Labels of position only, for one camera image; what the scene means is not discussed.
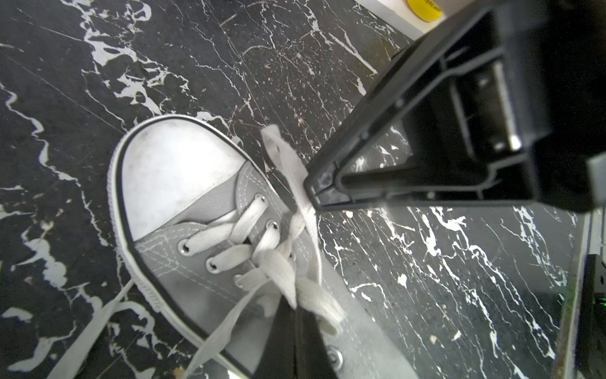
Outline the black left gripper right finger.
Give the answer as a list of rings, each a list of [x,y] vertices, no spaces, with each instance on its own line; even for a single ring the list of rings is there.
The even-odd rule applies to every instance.
[[[298,308],[295,314],[295,370],[298,379],[336,379],[317,318]]]

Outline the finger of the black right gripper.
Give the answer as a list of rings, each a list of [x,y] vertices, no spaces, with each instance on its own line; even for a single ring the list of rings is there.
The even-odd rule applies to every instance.
[[[470,4],[394,57],[310,161],[318,211],[542,197],[546,4]]]

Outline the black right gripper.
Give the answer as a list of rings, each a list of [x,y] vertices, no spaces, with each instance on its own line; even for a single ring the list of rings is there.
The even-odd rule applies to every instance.
[[[522,175],[500,180],[492,204],[603,206],[604,2],[495,1],[492,15],[524,158]]]

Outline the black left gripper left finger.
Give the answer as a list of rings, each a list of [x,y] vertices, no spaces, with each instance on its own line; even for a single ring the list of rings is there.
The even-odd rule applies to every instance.
[[[260,363],[253,379],[295,377],[295,311],[282,297]]]

